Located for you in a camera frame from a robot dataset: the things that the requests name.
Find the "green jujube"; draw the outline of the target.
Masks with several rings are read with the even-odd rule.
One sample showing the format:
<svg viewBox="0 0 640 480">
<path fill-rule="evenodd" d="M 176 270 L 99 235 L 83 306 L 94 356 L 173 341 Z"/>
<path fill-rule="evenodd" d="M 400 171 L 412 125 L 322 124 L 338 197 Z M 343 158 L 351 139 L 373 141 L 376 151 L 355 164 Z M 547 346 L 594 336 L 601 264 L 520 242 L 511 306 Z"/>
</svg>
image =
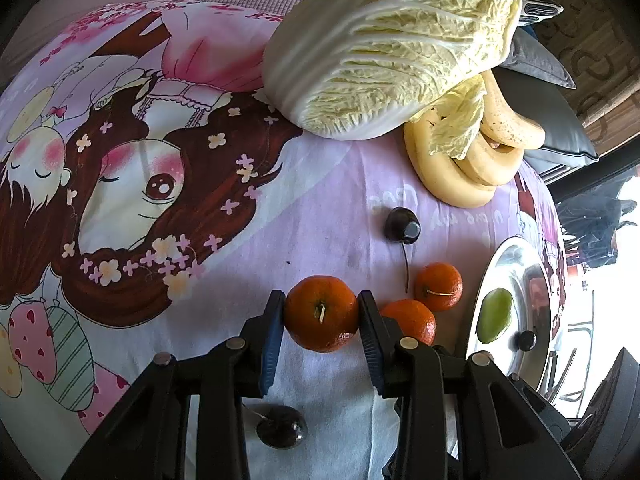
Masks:
<svg viewBox="0 0 640 480">
<path fill-rule="evenodd" d="M 476 334 L 482 344 L 490 344 L 499 338 L 511 323 L 512 294 L 498 287 L 488 292 L 480 306 Z"/>
</svg>

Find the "grey quilted cushion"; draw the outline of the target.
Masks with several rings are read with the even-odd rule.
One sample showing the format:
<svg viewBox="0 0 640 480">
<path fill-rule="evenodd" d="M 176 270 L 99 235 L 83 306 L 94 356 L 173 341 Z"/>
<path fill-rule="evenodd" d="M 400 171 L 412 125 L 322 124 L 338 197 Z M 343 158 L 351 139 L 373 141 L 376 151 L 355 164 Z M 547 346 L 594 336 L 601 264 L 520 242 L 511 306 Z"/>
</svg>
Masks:
<svg viewBox="0 0 640 480">
<path fill-rule="evenodd" d="M 523 27 L 515 29 L 510 52 L 500 67 L 562 88 L 576 88 L 564 65 Z"/>
</svg>

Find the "silver metal plate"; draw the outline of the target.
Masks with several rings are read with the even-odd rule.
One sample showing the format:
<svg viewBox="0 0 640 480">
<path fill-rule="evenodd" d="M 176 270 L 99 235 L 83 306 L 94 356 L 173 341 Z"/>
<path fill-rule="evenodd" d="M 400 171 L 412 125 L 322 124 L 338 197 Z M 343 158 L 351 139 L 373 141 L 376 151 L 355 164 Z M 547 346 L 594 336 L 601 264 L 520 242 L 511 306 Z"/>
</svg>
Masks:
<svg viewBox="0 0 640 480">
<path fill-rule="evenodd" d="M 511 323 L 498 339 L 482 344 L 476 334 L 480 306 L 484 297 L 502 287 L 513 296 Z M 522 330 L 533 330 L 537 344 L 521 352 L 516 337 Z M 544 265 L 535 247 L 524 238 L 512 236 L 502 242 L 489 260 L 480 280 L 468 336 L 460 344 L 466 358 L 479 351 L 491 354 L 503 374 L 518 374 L 532 388 L 539 387 L 546 367 L 551 340 L 551 296 Z"/>
</svg>

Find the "dark cherry long stem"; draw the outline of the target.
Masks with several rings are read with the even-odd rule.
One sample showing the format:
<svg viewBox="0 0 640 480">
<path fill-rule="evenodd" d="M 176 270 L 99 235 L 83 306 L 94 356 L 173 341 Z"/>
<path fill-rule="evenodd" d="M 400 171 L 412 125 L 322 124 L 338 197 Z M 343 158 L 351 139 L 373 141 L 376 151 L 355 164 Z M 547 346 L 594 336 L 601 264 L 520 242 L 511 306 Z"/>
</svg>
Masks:
<svg viewBox="0 0 640 480">
<path fill-rule="evenodd" d="M 296 408 L 280 404 L 243 405 L 262 444 L 276 450 L 296 448 L 308 434 L 306 420 Z"/>
</svg>

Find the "top yellow banana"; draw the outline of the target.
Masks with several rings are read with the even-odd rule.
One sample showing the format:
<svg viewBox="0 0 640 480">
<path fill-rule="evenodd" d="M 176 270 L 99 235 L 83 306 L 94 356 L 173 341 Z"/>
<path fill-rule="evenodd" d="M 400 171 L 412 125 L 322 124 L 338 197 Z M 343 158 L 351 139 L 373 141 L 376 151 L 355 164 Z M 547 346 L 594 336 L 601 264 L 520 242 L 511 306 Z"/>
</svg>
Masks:
<svg viewBox="0 0 640 480">
<path fill-rule="evenodd" d="M 480 74 L 486 94 L 484 95 L 484 117 L 480 131 L 495 142 L 519 148 L 520 150 L 538 150 L 546 140 L 546 132 L 538 122 L 528 119 L 506 102 L 496 78 L 491 70 Z"/>
</svg>

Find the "dark grey leather cushion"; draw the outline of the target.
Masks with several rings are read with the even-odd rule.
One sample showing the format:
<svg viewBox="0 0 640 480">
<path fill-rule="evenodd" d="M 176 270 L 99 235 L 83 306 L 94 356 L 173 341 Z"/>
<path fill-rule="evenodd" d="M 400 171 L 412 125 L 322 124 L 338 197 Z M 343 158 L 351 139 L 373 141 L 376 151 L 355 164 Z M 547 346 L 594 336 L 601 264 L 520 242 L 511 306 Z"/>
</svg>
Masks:
<svg viewBox="0 0 640 480">
<path fill-rule="evenodd" d="M 582 122 L 557 86 L 504 68 L 492 72 L 512 110 L 538 122 L 546 132 L 544 145 L 524 155 L 544 182 L 599 160 Z"/>
</svg>

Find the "middle yellow banana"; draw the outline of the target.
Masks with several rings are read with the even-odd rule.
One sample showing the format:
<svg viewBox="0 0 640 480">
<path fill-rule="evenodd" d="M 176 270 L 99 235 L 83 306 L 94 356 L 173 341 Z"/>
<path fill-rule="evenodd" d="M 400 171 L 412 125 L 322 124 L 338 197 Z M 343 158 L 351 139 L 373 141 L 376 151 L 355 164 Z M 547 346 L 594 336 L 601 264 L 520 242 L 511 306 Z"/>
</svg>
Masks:
<svg viewBox="0 0 640 480">
<path fill-rule="evenodd" d="M 479 133 L 470 145 L 464 159 L 454 162 L 473 181 L 484 185 L 507 184 L 520 169 L 524 151 L 491 142 Z"/>
</svg>

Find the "napa cabbage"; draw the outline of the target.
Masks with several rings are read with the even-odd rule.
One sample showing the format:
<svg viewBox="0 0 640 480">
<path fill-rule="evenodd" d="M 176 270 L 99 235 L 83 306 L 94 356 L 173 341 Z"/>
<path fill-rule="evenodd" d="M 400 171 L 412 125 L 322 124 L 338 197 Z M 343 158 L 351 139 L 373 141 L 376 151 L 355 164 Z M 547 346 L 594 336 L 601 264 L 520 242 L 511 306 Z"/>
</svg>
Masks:
<svg viewBox="0 0 640 480">
<path fill-rule="evenodd" d="M 264 51 L 286 119 L 337 141 L 382 136 L 501 64 L 523 0 L 302 0 Z"/>
</svg>

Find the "black white patterned cushion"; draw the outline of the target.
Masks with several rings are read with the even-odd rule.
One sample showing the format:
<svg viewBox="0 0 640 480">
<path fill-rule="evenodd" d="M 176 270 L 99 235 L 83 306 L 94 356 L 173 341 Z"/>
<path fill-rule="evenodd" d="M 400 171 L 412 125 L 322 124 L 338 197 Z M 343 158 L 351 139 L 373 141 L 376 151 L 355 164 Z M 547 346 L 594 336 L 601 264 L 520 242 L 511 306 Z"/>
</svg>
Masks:
<svg viewBox="0 0 640 480">
<path fill-rule="evenodd" d="M 529 26 L 555 18 L 564 11 L 562 4 L 554 0 L 522 0 L 520 26 Z"/>
</svg>

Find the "cartoon printed tablecloth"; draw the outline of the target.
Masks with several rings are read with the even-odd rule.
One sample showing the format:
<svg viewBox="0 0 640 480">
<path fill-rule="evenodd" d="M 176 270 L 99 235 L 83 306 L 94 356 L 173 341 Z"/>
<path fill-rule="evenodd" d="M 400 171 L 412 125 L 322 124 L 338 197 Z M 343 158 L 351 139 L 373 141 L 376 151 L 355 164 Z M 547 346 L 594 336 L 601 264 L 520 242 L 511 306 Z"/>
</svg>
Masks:
<svg viewBox="0 0 640 480">
<path fill-rule="evenodd" d="M 409 271 L 461 273 L 472 300 L 513 235 L 541 256 L 553 307 L 566 265 L 533 168 L 464 210 L 439 203 L 400 131 L 312 136 L 262 95 L 280 16 L 233 4 L 112 3 L 75 18 L 1 97 L 1 419 L 43 479 L 61 478 L 158 352 L 200 356 L 270 292 L 309 275 L 405 296 L 391 209 L 421 235 Z"/>
</svg>

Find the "bottom yellow banana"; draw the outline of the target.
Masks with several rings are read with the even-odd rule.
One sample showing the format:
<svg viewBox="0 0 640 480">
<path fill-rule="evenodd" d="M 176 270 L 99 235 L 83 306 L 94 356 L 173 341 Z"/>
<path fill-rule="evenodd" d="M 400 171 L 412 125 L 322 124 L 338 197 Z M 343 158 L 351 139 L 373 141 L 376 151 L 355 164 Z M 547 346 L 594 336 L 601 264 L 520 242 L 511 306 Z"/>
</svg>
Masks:
<svg viewBox="0 0 640 480">
<path fill-rule="evenodd" d="M 413 169 L 427 191 L 441 202 L 465 209 L 485 206 L 494 198 L 494 186 L 473 181 L 446 154 L 428 152 L 439 123 L 440 117 L 434 108 L 417 122 L 405 123 L 405 146 Z"/>
</svg>

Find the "orange mandarin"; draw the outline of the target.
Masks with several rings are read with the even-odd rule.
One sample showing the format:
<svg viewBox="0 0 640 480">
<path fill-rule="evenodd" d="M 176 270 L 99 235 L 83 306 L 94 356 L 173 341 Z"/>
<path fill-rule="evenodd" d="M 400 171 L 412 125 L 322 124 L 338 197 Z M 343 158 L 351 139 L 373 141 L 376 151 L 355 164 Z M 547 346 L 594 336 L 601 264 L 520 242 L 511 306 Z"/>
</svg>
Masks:
<svg viewBox="0 0 640 480">
<path fill-rule="evenodd" d="M 459 271 L 449 263 L 434 262 L 416 274 L 413 297 L 432 312 L 452 309 L 461 299 L 463 281 Z"/>
<path fill-rule="evenodd" d="M 434 344 L 436 318 L 422 302 L 413 299 L 393 301 L 382 307 L 380 313 L 395 320 L 405 336 L 420 340 L 428 346 Z"/>
<path fill-rule="evenodd" d="M 319 353 L 341 349 L 358 330 L 358 300 L 339 278 L 311 275 L 286 295 L 284 326 L 302 348 Z"/>
</svg>

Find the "yellow banana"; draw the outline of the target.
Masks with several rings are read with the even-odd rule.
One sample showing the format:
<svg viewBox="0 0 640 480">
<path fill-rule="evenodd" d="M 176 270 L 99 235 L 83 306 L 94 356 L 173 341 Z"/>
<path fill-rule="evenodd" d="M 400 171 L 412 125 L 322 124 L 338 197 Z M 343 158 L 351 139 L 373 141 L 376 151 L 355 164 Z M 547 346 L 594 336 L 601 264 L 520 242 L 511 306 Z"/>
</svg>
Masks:
<svg viewBox="0 0 640 480">
<path fill-rule="evenodd" d="M 484 185 L 507 184 L 520 169 L 524 151 L 491 142 L 479 133 L 470 145 L 464 159 L 454 162 L 473 181 Z"/>
<path fill-rule="evenodd" d="M 491 70 L 480 74 L 486 94 L 484 95 L 484 117 L 480 131 L 495 142 L 519 148 L 520 150 L 538 150 L 546 140 L 546 132 L 538 122 L 528 119 L 506 102 L 496 78 Z"/>
<path fill-rule="evenodd" d="M 465 209 L 485 206 L 494 198 L 494 186 L 473 181 L 446 154 L 428 152 L 439 123 L 440 117 L 434 108 L 417 122 L 405 123 L 405 146 L 413 169 L 427 191 L 441 202 Z"/>
</svg>

